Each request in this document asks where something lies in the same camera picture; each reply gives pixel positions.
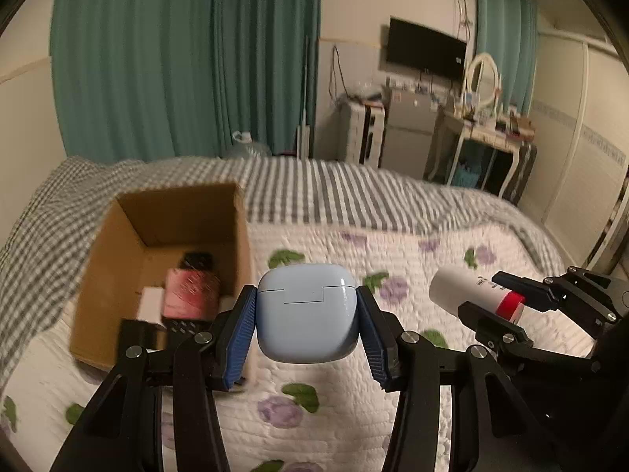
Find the large white charger cube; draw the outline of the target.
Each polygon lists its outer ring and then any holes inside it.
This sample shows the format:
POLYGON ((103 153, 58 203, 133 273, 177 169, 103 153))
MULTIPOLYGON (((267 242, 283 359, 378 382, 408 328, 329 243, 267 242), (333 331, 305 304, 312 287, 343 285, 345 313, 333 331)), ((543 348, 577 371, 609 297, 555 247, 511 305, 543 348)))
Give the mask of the large white charger cube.
POLYGON ((163 297, 163 288, 145 287, 140 296, 135 318, 144 323, 162 326, 163 297))

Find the silver mini fridge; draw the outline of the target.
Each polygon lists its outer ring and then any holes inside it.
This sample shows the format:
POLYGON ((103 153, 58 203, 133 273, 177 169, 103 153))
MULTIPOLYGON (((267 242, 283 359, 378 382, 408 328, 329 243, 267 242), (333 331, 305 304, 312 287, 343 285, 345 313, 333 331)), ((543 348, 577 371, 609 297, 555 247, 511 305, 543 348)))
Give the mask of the silver mini fridge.
POLYGON ((437 116, 438 103, 432 96, 394 88, 390 92, 379 166, 421 180, 437 116))

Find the wide green curtain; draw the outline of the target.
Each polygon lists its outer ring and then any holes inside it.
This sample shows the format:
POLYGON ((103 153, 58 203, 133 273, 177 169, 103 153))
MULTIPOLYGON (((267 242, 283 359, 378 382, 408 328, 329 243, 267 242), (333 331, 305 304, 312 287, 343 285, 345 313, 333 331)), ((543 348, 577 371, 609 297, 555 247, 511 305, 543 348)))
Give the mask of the wide green curtain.
POLYGON ((66 152, 220 157, 235 132, 293 149, 316 116, 321 0, 54 0, 66 152))

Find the black wall television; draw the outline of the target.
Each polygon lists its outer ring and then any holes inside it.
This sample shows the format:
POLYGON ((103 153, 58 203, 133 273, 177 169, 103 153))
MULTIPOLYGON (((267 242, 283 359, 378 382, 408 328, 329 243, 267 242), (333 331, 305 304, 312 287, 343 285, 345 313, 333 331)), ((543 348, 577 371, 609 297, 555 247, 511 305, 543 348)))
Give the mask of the black wall television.
POLYGON ((420 72, 461 81, 467 44, 445 33, 391 17, 386 61, 420 72))

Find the oval white vanity mirror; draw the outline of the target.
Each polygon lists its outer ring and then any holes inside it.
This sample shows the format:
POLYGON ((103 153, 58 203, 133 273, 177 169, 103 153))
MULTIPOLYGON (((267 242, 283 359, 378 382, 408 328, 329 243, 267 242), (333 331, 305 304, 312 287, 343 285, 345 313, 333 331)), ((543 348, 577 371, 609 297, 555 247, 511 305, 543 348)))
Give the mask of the oval white vanity mirror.
POLYGON ((477 54, 469 63, 463 82, 465 108, 495 112, 502 91, 502 80, 494 58, 487 52, 477 54))

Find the blue plastic basket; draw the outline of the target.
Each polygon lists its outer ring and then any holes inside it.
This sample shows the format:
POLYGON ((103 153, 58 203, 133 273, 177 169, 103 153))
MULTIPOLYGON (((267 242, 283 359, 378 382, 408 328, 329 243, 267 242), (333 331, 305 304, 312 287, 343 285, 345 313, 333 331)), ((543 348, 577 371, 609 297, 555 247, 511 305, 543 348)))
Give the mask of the blue plastic basket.
POLYGON ((482 166, 476 163, 459 163, 455 167, 451 184, 458 188, 476 189, 482 174, 482 166))

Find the black power adapter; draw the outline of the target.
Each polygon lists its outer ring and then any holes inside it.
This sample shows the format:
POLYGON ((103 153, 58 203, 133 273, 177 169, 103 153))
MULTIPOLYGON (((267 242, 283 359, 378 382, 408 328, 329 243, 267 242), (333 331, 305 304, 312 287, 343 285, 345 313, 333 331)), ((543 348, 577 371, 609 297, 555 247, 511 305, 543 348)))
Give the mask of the black power adapter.
POLYGON ((213 255, 207 251, 188 251, 185 253, 178 267, 189 271, 211 272, 213 270, 213 255))

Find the light blue earbuds case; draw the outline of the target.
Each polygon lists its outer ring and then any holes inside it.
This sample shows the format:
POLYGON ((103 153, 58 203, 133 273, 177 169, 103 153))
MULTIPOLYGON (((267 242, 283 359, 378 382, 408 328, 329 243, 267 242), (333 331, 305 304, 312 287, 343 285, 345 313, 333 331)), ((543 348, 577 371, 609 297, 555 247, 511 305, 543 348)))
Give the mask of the light blue earbuds case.
POLYGON ((311 364, 342 359, 358 340, 357 284, 337 264, 291 264, 263 275, 256 299, 257 339, 268 358, 311 364))

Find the brown cardboard box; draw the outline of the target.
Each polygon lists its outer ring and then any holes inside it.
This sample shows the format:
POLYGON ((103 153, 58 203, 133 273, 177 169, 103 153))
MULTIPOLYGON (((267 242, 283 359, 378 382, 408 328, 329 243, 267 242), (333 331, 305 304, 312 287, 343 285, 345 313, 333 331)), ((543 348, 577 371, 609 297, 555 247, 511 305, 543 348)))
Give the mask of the brown cardboard box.
POLYGON ((210 183, 123 193, 114 198, 91 247, 69 352, 109 371, 118 329, 138 313, 143 289, 159 287, 184 254, 211 254, 221 293, 237 297, 252 282, 244 193, 210 183))

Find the white hard-shell suitcase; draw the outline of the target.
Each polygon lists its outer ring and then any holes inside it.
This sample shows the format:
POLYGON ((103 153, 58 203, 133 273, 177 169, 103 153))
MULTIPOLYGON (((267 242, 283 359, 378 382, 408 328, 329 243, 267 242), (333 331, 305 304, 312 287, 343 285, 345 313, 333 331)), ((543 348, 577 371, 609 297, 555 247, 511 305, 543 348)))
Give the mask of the white hard-shell suitcase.
POLYGON ((340 105, 338 159, 379 168, 386 111, 380 103, 347 100, 340 105))

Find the white tube with red band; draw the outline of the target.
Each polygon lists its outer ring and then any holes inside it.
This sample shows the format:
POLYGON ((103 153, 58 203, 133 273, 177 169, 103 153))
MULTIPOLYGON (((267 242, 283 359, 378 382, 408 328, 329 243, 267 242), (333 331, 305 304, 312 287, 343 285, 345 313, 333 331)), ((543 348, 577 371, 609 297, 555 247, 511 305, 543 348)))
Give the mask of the white tube with red band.
POLYGON ((493 280, 455 265, 442 266, 434 275, 429 298, 452 315, 464 302, 472 302, 511 323, 524 311, 524 296, 499 286, 493 280))

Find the clear large water jug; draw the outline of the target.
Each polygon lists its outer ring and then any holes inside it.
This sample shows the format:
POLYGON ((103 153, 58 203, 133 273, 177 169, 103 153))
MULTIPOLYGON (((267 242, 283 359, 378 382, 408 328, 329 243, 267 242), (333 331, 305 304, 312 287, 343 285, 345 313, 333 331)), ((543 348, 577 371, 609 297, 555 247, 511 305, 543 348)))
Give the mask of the clear large water jug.
POLYGON ((266 158, 272 156, 271 149, 263 143, 256 142, 252 134, 246 131, 235 131, 232 134, 232 145, 225 155, 226 159, 266 158))

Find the narrow green curtain right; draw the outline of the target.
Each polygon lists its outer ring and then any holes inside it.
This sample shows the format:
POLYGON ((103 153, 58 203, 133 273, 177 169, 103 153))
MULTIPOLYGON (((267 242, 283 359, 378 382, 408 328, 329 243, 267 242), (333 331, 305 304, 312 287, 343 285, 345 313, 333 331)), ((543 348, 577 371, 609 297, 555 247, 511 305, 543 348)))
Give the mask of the narrow green curtain right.
POLYGON ((476 0, 476 52, 490 54, 502 78, 501 103, 529 108, 537 54, 536 0, 476 0))

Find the black TV remote control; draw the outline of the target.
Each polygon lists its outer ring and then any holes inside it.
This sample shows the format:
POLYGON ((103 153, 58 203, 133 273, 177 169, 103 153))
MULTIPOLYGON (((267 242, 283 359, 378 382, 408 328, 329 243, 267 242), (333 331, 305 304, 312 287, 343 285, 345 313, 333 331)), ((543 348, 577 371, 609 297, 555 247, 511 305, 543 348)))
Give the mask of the black TV remote control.
POLYGON ((190 319, 163 319, 162 324, 170 337, 195 335, 211 326, 208 321, 190 319))

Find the white louvered wardrobe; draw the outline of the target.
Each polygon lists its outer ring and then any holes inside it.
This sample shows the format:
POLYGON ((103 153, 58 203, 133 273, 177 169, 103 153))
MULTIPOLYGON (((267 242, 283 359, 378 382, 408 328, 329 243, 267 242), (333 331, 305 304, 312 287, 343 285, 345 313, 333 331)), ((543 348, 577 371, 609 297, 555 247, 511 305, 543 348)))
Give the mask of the white louvered wardrobe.
POLYGON ((520 209, 566 260, 611 273, 628 233, 628 72, 615 49, 539 32, 529 116, 537 157, 520 209))

